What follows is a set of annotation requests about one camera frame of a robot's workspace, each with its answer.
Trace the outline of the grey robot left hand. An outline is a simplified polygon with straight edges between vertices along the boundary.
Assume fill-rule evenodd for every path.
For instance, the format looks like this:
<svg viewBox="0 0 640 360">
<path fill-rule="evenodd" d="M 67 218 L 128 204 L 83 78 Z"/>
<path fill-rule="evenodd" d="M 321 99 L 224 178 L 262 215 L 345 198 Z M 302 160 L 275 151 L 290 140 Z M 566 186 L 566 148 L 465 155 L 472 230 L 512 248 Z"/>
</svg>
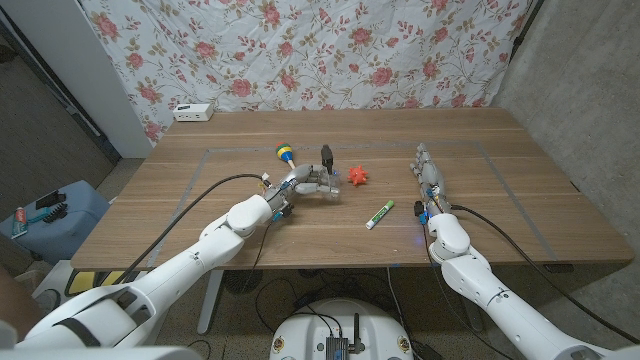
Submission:
<svg viewBox="0 0 640 360">
<path fill-rule="evenodd" d="M 298 196 L 321 194 L 329 201 L 340 197 L 338 177 L 326 166 L 303 164 L 292 169 L 278 183 L 269 185 L 263 197 L 272 213 L 281 212 Z"/>
</svg>

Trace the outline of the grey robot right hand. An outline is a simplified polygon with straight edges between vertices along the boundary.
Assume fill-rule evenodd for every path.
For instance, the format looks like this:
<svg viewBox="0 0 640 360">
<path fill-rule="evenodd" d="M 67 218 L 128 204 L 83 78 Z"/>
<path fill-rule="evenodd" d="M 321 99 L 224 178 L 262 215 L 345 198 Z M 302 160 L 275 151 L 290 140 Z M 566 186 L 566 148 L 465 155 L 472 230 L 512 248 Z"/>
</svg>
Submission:
<svg viewBox="0 0 640 360">
<path fill-rule="evenodd" d="M 451 205 L 446 198 L 445 179 L 424 143 L 416 148 L 410 170 L 416 176 L 420 186 L 420 195 L 425 211 L 430 215 L 451 212 Z"/>
</svg>

